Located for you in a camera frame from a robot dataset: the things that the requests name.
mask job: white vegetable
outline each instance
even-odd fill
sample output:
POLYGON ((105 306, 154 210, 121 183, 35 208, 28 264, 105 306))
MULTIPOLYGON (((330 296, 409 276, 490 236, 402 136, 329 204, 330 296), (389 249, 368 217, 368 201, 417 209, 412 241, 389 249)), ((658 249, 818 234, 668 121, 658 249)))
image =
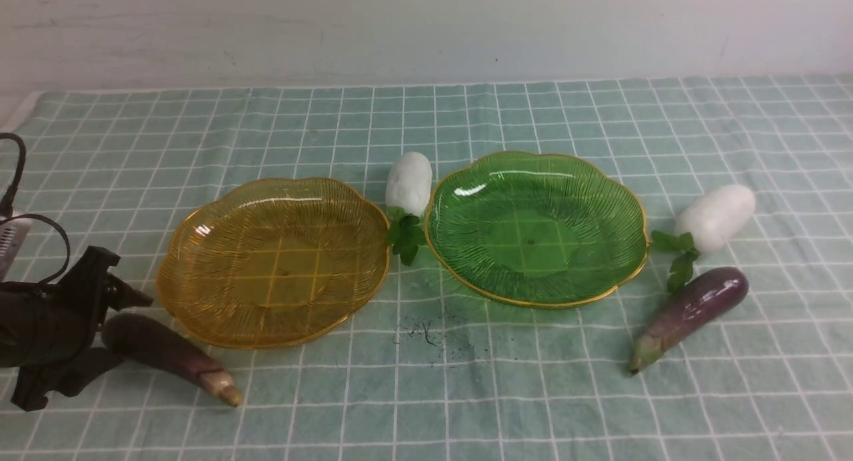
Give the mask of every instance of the white vegetable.
POLYGON ((689 231, 701 254, 719 251, 755 213, 755 195, 741 185, 727 185, 702 195, 676 219, 676 236, 689 231))
POLYGON ((391 167, 385 190, 388 208, 399 207, 408 215, 421 216, 432 193, 432 165, 424 155, 409 151, 391 167))

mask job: black robotic gripper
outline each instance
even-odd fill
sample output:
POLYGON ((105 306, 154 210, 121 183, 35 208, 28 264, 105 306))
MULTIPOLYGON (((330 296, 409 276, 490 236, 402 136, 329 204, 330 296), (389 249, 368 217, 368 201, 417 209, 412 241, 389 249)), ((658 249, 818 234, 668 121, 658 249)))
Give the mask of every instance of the black robotic gripper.
POLYGON ((0 368, 19 366, 12 403, 40 410, 49 391, 80 394, 122 363, 92 348, 107 309, 151 306, 152 299, 107 272, 119 255, 89 246, 55 284, 0 282, 0 368))

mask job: eggplant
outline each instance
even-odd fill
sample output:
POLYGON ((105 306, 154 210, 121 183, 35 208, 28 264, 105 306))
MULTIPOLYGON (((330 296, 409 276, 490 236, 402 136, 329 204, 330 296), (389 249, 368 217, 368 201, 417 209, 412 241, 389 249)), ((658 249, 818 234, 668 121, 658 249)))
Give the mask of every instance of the eggplant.
POLYGON ((738 306, 748 292, 746 275, 731 266, 696 276, 637 338, 628 372, 636 375, 712 319, 738 306))
POLYGON ((155 319, 119 313, 104 322, 101 342, 123 358, 180 376, 231 407, 243 403, 243 393, 219 362, 155 319))

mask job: green leaf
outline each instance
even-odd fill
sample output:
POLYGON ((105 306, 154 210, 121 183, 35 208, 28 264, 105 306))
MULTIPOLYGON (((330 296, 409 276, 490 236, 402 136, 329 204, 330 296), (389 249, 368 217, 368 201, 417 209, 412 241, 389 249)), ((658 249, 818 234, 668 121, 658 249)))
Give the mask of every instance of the green leaf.
POLYGON ((391 206, 386 210, 388 213, 388 219, 394 224, 397 221, 400 221, 403 217, 406 216, 406 210, 400 208, 399 206, 391 206))
POLYGON ((397 240, 400 239, 400 231, 401 231, 400 230, 400 224, 397 223, 396 221, 393 221, 391 223, 390 227, 388 227, 387 243, 388 244, 396 243, 397 240))
POLYGON ((405 215, 400 221, 402 227, 414 227, 420 223, 421 219, 414 215, 405 215))
POLYGON ((427 244, 427 238, 424 235, 424 230, 420 225, 411 225, 411 227, 403 227, 402 239, 406 240, 407 244, 415 246, 423 246, 427 244))
POLYGON ((696 258, 692 252, 685 252, 672 261, 670 266, 670 278, 666 281, 666 291, 670 296, 678 294, 688 284, 692 275, 694 275, 694 267, 692 263, 696 258))
POLYGON ((680 252, 680 245, 677 236, 664 233, 664 231, 652 231, 652 248, 661 252, 680 252))
POLYGON ((400 252, 400 262, 403 263, 403 266, 412 266, 412 263, 415 261, 415 255, 417 254, 418 245, 407 245, 403 248, 403 251, 400 252))
POLYGON ((692 239, 690 231, 679 236, 677 243, 681 251, 691 251, 692 249, 696 249, 696 245, 694 244, 694 239, 692 239))

